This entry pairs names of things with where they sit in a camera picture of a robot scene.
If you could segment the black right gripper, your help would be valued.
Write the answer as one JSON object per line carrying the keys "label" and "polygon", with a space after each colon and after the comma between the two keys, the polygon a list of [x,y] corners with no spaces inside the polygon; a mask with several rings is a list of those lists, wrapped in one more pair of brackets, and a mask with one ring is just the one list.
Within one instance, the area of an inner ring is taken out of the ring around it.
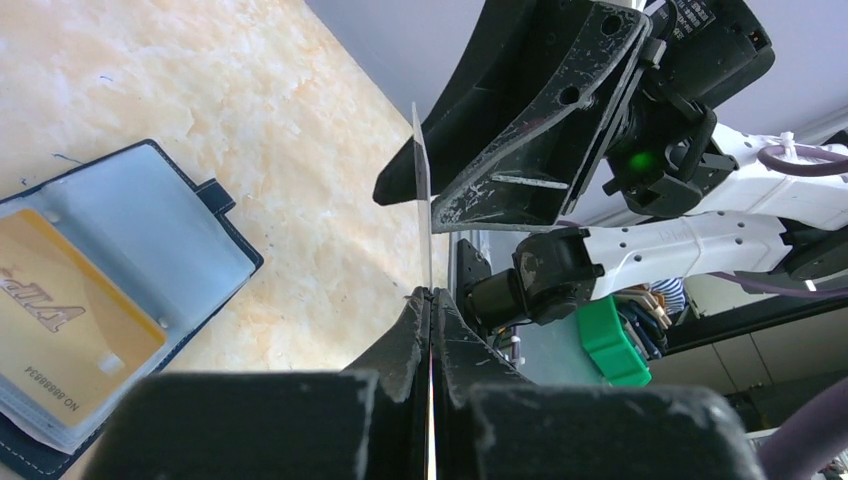
{"label": "black right gripper", "polygon": [[533,98],[433,197],[433,229],[547,230],[610,143],[606,194],[650,217],[693,210],[738,168],[712,138],[717,107],[775,61],[752,9],[662,1],[649,19],[602,1],[545,2],[523,68]]}

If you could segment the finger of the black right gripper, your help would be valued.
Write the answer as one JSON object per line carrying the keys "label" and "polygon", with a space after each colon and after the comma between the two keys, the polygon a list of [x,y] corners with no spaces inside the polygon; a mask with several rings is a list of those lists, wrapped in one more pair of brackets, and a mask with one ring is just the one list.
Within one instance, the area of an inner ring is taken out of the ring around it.
{"label": "finger of the black right gripper", "polygon": [[545,1],[487,1],[457,67],[422,123],[431,194],[441,194],[533,98],[525,85]]}

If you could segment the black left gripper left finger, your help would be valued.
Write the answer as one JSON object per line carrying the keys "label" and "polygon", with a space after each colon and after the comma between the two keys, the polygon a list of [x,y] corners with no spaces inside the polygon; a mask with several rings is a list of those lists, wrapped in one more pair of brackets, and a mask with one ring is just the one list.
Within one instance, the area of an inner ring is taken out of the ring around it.
{"label": "black left gripper left finger", "polygon": [[431,307],[431,290],[415,288],[396,322],[345,368],[367,382],[362,479],[428,476]]}

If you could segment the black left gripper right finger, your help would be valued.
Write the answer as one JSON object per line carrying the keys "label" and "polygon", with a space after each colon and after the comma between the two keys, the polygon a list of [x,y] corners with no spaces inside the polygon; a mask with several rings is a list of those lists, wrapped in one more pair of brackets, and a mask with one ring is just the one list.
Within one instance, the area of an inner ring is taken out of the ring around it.
{"label": "black left gripper right finger", "polygon": [[497,444],[493,420],[480,402],[488,389],[528,379],[463,319],[450,293],[434,290],[433,387],[436,475],[485,479],[487,456]]}

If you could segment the white magnetic stripe card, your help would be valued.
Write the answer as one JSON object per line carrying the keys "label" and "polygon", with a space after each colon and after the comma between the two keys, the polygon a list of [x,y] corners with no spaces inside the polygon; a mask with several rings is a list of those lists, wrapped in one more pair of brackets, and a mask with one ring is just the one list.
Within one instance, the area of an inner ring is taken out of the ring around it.
{"label": "white magnetic stripe card", "polygon": [[432,289],[432,212],[430,164],[417,105],[412,103],[412,146],[414,155],[414,178],[418,211],[419,244],[421,253],[422,284]]}

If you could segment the navy blue card holder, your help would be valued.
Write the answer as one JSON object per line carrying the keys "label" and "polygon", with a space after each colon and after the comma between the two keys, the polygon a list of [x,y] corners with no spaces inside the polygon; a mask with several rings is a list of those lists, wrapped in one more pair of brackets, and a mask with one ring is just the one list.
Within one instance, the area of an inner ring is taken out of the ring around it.
{"label": "navy blue card holder", "polygon": [[125,392],[162,370],[264,263],[232,225],[229,193],[196,183],[145,139],[5,196],[1,212],[32,209],[161,330],[162,345],[80,425],[8,379],[1,382],[1,462],[26,479],[56,479],[98,438]]}

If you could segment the gold VIP card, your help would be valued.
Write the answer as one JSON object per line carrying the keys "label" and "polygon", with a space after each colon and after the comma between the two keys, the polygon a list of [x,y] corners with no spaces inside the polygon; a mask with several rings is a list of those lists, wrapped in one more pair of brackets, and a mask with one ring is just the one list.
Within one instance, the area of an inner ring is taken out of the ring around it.
{"label": "gold VIP card", "polygon": [[1,219],[1,377],[76,427],[165,344],[166,335],[44,217]]}

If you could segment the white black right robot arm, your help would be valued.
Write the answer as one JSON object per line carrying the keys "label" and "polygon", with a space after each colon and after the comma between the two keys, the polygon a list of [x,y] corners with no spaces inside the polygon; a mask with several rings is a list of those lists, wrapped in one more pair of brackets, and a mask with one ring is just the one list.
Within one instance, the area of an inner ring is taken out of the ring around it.
{"label": "white black right robot arm", "polygon": [[523,231],[513,265],[458,285],[494,331],[638,284],[847,266],[847,149],[720,124],[774,64],[743,1],[488,1],[374,201],[423,227]]}

